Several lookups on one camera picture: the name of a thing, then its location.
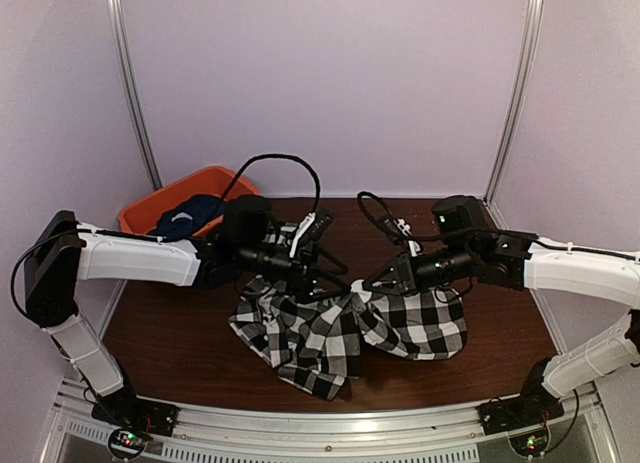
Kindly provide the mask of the black white checkered shirt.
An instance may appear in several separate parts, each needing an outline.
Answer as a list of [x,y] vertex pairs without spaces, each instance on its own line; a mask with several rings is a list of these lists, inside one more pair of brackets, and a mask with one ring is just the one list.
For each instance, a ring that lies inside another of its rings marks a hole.
[[284,288],[282,281],[253,278],[229,326],[281,380],[325,400],[360,376],[364,344],[433,361],[455,356],[467,343],[462,298],[451,288],[408,297],[351,291],[310,304]]

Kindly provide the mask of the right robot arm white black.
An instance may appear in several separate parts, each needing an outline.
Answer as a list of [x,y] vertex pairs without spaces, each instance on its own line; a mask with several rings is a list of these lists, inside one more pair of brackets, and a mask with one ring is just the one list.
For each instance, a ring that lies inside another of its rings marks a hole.
[[368,291],[409,296],[466,279],[514,290],[586,295],[628,307],[626,315],[599,335],[532,367],[512,406],[519,423],[533,424],[550,409],[551,401],[639,364],[638,254],[497,229],[486,221],[481,202],[465,195],[437,201],[431,210],[437,234],[415,236],[378,196],[372,199],[384,214],[374,217],[364,203],[369,196],[367,191],[358,194],[361,212],[404,251],[379,275],[364,281]]

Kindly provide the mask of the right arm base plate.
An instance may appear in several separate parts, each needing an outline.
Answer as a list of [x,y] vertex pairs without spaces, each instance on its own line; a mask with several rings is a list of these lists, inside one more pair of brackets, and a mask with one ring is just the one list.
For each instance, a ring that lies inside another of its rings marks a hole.
[[537,394],[494,398],[481,404],[478,412],[486,435],[543,425],[565,413],[557,399]]

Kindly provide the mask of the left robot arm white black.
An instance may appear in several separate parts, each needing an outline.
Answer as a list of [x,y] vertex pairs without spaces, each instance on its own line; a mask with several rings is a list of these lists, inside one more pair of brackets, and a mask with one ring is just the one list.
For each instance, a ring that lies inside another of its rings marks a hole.
[[242,273],[281,282],[300,303],[343,296],[346,266],[319,243],[334,220],[320,209],[306,215],[286,240],[268,199],[242,195],[226,203],[220,224],[205,237],[180,240],[98,228],[62,210],[15,264],[24,276],[19,312],[64,351],[123,427],[137,425],[144,407],[125,373],[101,343],[75,301],[78,281],[114,279],[214,289]]

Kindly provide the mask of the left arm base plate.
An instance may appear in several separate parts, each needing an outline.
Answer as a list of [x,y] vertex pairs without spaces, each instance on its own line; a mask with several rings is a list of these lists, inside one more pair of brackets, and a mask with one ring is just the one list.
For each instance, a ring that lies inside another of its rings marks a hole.
[[139,435],[171,437],[178,411],[178,407],[173,404],[113,394],[98,396],[91,416]]

